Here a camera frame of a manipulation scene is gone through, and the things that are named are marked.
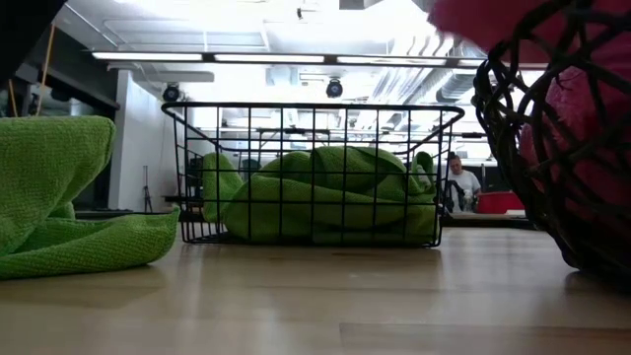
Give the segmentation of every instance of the pink cloth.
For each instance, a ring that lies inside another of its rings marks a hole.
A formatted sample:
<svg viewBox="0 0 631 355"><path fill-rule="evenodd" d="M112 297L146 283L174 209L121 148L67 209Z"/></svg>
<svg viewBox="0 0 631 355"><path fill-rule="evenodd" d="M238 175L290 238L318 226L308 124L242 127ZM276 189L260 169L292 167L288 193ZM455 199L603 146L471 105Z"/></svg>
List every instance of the pink cloth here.
<svg viewBox="0 0 631 355"><path fill-rule="evenodd" d="M546 1L438 0L430 14L430 22L439 30L463 36L488 51L502 39L509 38L522 17L544 2ZM595 8L603 12L622 14L631 10L631 0L595 0ZM534 32L549 42L555 43L561 36L564 26L565 19L557 15L543 23ZM590 26L588 36L594 37L602 30L602 27ZM627 33L595 51L593 62L631 81L630 58L631 34ZM548 58L534 44L523 41L520 60L547 62ZM586 73L577 68L569 68L561 74L560 78L565 89L553 82L549 88L547 101L556 109L561 121L579 140L586 141L596 137L602 132L602 128L597 121L596 108ZM631 112L631 98L605 84L599 84L599 86L609 122ZM561 150L568 149L569 143L552 127L547 118L544 118L544 124L552 132ZM631 130L621 132L621 137L622 141L631 142ZM529 126L524 127L520 143L521 154L532 165L537 164ZM552 154L549 147L546 150L549 155ZM598 151L598 154L614 166L618 166L612 150L603 148ZM631 155L626 155L626 160L631 165ZM577 164L574 172L604 201L631 206L631 183L627 179L609 173L600 165L587 160ZM558 169L553 170L553 175L554 178L558 178ZM572 183L568 183L567 188L578 193L578 189ZM578 206L568 201L568 208L582 218L596 218L596 215L585 206ZM601 216L598 218L602 223L610 222L603 221Z"/></svg>

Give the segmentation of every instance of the ceiling light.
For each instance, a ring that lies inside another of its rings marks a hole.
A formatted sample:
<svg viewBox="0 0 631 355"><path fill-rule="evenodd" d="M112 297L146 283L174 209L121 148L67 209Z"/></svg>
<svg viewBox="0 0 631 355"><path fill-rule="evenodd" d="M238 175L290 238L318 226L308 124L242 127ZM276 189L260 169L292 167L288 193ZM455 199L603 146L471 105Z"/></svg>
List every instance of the ceiling light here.
<svg viewBox="0 0 631 355"><path fill-rule="evenodd" d="M504 63L507 67L511 66L511 63ZM547 63L520 63L520 70L541 71L548 66Z"/></svg>
<svg viewBox="0 0 631 355"><path fill-rule="evenodd" d="M406 57L376 57L376 56L340 56L337 62L342 64L373 64L373 65L418 65L418 66L441 66L447 62L438 58L406 58Z"/></svg>
<svg viewBox="0 0 631 355"><path fill-rule="evenodd" d="M486 60L486 58L479 58L479 59L475 59L475 58L471 58L471 59L461 59L458 61L457 65L458 66L472 66L472 67L479 67L482 62Z"/></svg>
<svg viewBox="0 0 631 355"><path fill-rule="evenodd" d="M143 52L93 52L101 60L121 61L202 61L200 53L143 53Z"/></svg>
<svg viewBox="0 0 631 355"><path fill-rule="evenodd" d="M215 54L216 61L265 63L323 63L323 55Z"/></svg>

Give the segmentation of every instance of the green microfiber cloth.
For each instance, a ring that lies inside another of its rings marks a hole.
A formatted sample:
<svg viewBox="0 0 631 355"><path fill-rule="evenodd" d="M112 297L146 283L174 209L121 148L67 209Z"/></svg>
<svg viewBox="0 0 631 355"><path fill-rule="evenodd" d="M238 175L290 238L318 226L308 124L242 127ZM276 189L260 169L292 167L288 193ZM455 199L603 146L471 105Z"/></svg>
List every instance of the green microfiber cloth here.
<svg viewBox="0 0 631 355"><path fill-rule="evenodd" d="M273 243L279 240L282 214L282 234L286 240L339 244L345 195L347 203L368 203L346 205L343 223L345 244L367 241L425 244L434 240L435 207L418 205L432 203L436 195L435 185L428 178L418 175L419 171L432 171L433 162L428 154L418 154L412 163L407 184L407 211L402 205L387 205L405 202L406 167L398 158L384 150L347 147L346 162L347 172L362 174L347 175L345 185L341 173L344 167L343 147L320 147L312 154L293 152L285 155L282 157L285 172L282 184L281 158L243 182L238 173L220 172L217 176L217 172L212 172L218 166L219 170L235 168L226 156L211 153L204 157L204 169L211 170L205 172L203 178L204 198L211 200L204 203L204 218L209 222L224 223L238 237L248 239L251 236L253 242ZM312 165L315 172L329 173L315 174L313 190ZM282 211L278 202L281 190L284 201ZM377 227L374 230L375 190L377 202L382 204L376 209ZM218 193L222 200L219 205L213 202L217 201ZM311 201L327 204L316 204L312 216Z"/></svg>
<svg viewBox="0 0 631 355"><path fill-rule="evenodd" d="M107 164L113 136L102 117L0 119L0 279L118 270L169 250L178 211L74 220L71 201Z"/></svg>

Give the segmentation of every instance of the desk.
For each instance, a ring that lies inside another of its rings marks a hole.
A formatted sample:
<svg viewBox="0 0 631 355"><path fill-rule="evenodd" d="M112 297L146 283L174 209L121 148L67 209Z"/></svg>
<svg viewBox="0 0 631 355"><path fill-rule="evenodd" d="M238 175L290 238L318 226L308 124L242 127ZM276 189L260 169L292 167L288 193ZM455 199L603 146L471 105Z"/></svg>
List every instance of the desk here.
<svg viewBox="0 0 631 355"><path fill-rule="evenodd" d="M0 283L0 353L628 354L631 298L539 232L437 249L178 243L152 266Z"/></svg>

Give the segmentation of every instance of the red box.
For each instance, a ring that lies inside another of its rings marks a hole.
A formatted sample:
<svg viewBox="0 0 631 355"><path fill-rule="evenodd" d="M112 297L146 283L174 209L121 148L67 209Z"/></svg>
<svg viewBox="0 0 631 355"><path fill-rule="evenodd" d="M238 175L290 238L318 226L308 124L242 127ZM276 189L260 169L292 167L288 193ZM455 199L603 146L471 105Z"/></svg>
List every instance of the red box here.
<svg viewBox="0 0 631 355"><path fill-rule="evenodd" d="M524 205L513 192L480 193L477 213L505 214L508 210L523 210Z"/></svg>

